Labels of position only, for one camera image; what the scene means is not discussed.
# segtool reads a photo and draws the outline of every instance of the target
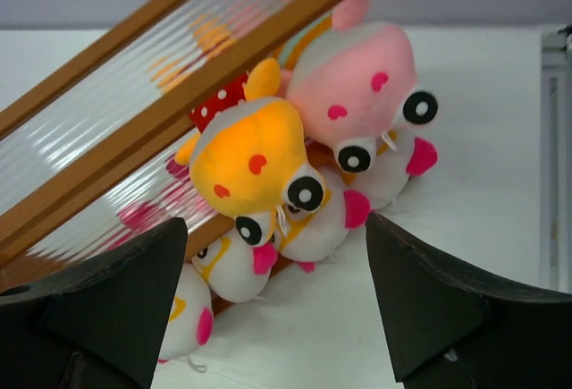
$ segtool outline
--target yellow plush toy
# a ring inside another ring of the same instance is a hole
[[[247,244],[266,244],[278,221],[288,231],[283,204],[315,212],[324,201],[324,178],[307,160],[298,111],[275,97],[278,62],[264,60],[250,73],[247,103],[217,114],[175,156],[205,201],[235,220]]]

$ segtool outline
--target white table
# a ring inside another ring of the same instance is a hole
[[[540,215],[540,30],[410,29],[422,82],[441,101],[426,132],[440,163],[386,214],[432,245],[537,284]],[[0,32],[5,107],[101,31]],[[293,267],[267,301],[217,318],[211,342],[156,371],[154,389],[379,389],[393,380],[364,231],[311,275]]]

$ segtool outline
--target pink plush toy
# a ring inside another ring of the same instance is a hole
[[[362,23],[371,0],[344,0],[332,32],[315,40],[293,72],[282,72],[285,97],[302,117],[306,135],[332,149],[348,173],[369,170],[376,141],[388,132],[430,123],[435,97],[419,88],[406,32],[386,22]]]

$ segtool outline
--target pink foot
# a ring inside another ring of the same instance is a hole
[[[315,262],[297,262],[296,264],[298,264],[305,273],[313,273],[315,270]]]
[[[346,228],[355,230],[363,226],[372,211],[369,199],[356,190],[343,191],[343,198],[346,202]]]
[[[415,148],[406,169],[411,176],[420,176],[437,164],[439,156],[433,144],[425,139],[415,137]]]
[[[253,271],[255,275],[265,275],[278,260],[278,252],[272,243],[252,249]]]
[[[197,325],[197,342],[199,346],[204,346],[213,332],[213,312],[207,308],[203,309]]]

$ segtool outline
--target black pupil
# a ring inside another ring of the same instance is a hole
[[[288,201],[291,203],[289,210],[294,207],[307,212],[317,210],[324,199],[322,184],[310,176],[300,177],[288,188]]]
[[[426,105],[426,110],[419,114],[419,105]],[[403,116],[414,125],[423,125],[432,121],[437,115],[439,105],[437,99],[426,91],[419,91],[411,94],[403,106]]]
[[[369,169],[372,158],[365,149],[359,146],[348,146],[338,154],[338,164],[348,173],[362,173]]]
[[[262,228],[257,221],[246,216],[239,216],[234,221],[234,227],[242,240],[250,246],[256,246],[262,240]]]

